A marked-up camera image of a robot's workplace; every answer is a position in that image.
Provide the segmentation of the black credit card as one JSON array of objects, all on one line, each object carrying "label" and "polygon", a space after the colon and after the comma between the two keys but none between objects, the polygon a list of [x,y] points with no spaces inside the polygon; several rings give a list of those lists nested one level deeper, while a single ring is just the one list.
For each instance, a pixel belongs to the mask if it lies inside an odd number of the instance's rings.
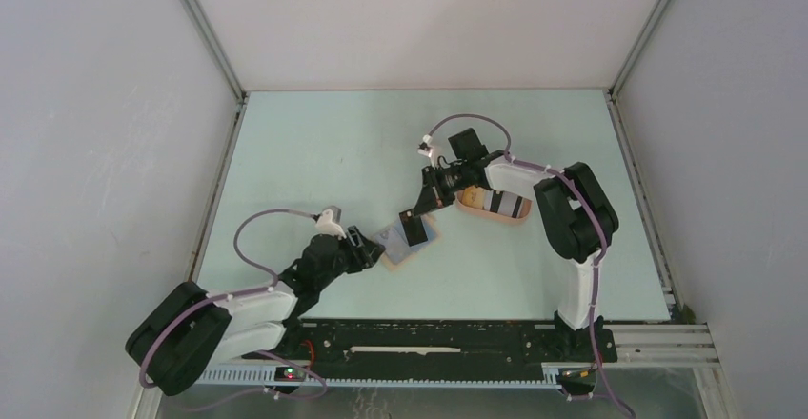
[{"label": "black credit card", "polygon": [[404,232],[404,237],[410,247],[426,243],[429,239],[425,229],[423,217],[413,218],[410,211],[405,210],[399,213],[399,222]]}]

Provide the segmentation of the grey silver credit card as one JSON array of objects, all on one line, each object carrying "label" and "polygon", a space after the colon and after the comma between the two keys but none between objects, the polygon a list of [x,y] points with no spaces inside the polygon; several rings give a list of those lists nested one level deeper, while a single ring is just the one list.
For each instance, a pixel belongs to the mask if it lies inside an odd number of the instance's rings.
[{"label": "grey silver credit card", "polygon": [[385,255],[393,266],[400,265],[413,253],[398,225],[390,225],[382,229],[373,236],[373,239],[385,248]]}]

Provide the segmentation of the beige leather card holder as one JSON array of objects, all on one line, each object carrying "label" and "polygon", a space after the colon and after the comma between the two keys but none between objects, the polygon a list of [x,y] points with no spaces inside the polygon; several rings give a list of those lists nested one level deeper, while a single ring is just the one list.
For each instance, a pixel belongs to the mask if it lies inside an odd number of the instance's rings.
[{"label": "beige leather card holder", "polygon": [[381,263],[389,271],[395,271],[404,266],[408,261],[414,260],[415,256],[430,244],[440,238],[439,231],[435,225],[435,218],[426,215],[421,218],[424,230],[427,234],[427,241],[410,246],[406,238],[401,222],[396,219],[394,222],[375,233],[371,240],[385,248],[381,257]]}]

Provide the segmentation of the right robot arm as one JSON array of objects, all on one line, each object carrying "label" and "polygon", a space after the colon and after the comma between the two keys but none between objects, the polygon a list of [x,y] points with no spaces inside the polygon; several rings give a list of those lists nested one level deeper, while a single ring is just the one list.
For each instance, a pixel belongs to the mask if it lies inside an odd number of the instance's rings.
[{"label": "right robot arm", "polygon": [[414,206],[399,214],[409,245],[426,240],[423,217],[455,202],[470,187],[504,191],[535,204],[553,251],[570,262],[557,315],[566,325],[555,332],[554,345],[565,359],[587,353],[593,338],[586,329],[596,320],[599,273],[619,220],[591,168],[582,162],[557,170],[514,158],[506,150],[488,150],[474,129],[450,137],[455,160],[441,164],[424,136],[418,151],[430,163],[421,171]]}]

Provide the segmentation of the gold credit card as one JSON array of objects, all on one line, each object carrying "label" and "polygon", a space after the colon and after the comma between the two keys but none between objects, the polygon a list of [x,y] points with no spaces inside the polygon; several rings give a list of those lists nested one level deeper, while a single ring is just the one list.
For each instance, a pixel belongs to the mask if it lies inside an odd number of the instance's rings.
[{"label": "gold credit card", "polygon": [[461,193],[461,204],[475,210],[485,210],[487,193],[480,187],[469,187]]}]

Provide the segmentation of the white credit card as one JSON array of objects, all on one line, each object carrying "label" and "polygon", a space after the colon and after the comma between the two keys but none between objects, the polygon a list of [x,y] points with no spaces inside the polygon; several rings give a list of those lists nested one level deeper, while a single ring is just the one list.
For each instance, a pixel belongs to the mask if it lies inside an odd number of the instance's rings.
[{"label": "white credit card", "polygon": [[508,219],[522,219],[530,212],[530,201],[507,191],[489,190],[485,210]]}]

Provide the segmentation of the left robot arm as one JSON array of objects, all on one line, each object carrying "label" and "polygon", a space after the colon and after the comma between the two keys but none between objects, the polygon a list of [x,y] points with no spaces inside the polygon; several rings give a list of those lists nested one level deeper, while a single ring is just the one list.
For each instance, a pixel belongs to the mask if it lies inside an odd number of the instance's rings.
[{"label": "left robot arm", "polygon": [[342,275],[374,267],[385,247],[350,226],[344,237],[317,234],[276,281],[213,293],[178,285],[129,336],[125,351],[145,386],[168,396],[189,389],[207,369],[271,351],[290,358],[301,346],[299,318]]}]

